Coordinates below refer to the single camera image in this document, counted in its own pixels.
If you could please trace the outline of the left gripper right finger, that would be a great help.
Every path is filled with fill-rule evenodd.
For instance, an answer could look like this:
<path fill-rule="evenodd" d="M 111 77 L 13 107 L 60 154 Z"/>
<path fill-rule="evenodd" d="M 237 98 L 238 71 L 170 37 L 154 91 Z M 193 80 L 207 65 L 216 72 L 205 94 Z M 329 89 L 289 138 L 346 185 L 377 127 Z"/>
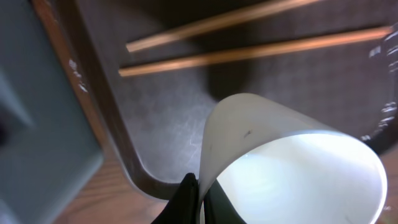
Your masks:
<path fill-rule="evenodd" d="M 207 191 L 203 202 L 206 224 L 246 224 L 217 180 Z"/>

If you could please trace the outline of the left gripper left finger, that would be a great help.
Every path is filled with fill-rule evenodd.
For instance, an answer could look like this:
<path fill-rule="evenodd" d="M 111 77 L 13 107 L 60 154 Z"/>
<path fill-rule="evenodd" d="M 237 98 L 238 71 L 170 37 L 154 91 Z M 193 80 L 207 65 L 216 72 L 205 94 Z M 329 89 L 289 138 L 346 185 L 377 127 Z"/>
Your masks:
<path fill-rule="evenodd" d="M 187 173 L 152 224 L 195 224 L 197 205 L 198 181 L 193 173 Z"/>

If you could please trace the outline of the white paper cup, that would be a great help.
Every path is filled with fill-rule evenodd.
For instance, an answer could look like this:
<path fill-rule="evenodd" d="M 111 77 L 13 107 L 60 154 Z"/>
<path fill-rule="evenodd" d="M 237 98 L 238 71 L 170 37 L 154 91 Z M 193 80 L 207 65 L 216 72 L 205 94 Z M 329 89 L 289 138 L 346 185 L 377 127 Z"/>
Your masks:
<path fill-rule="evenodd" d="M 207 118 L 198 183 L 200 199 L 219 184 L 246 223 L 375 223 L 387 196 L 369 146 L 251 93 Z"/>

